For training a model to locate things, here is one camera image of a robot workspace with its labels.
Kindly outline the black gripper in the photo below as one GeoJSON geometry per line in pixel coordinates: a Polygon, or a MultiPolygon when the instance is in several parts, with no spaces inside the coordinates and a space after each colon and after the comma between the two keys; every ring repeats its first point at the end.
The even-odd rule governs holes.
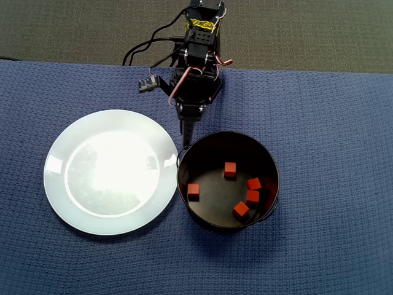
{"type": "Polygon", "coordinates": [[[181,121],[180,129],[183,147],[189,146],[192,142],[194,126],[201,120],[205,109],[205,104],[176,103],[177,117],[181,121]]]}

